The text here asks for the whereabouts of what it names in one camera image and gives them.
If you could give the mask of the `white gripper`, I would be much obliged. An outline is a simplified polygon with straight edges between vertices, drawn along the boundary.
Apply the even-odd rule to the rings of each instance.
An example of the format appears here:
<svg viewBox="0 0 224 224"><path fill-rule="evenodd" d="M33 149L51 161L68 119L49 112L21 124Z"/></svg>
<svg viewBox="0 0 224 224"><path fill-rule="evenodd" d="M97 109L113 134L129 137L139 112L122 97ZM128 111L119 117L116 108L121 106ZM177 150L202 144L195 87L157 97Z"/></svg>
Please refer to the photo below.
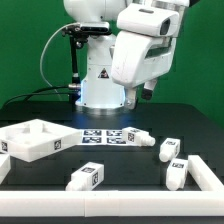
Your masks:
<svg viewBox="0 0 224 224"><path fill-rule="evenodd" d="M115 42L112 80L127 88L125 107L133 110L137 103L137 87L143 83L141 97L150 100L157 78L166 74L172 65L175 38L156 38L121 31Z"/></svg>

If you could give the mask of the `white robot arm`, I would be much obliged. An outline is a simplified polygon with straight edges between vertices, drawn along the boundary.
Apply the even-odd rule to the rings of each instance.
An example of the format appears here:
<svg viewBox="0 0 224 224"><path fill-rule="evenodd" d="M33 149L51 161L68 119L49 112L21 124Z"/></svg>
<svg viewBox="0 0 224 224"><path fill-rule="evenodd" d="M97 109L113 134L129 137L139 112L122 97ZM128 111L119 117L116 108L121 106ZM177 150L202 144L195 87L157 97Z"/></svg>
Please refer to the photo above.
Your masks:
<svg viewBox="0 0 224 224"><path fill-rule="evenodd" d="M75 22L66 26L71 50L87 48L87 73L76 84L76 107L114 114L152 97L168 73L188 8L200 0L63 0Z"/></svg>

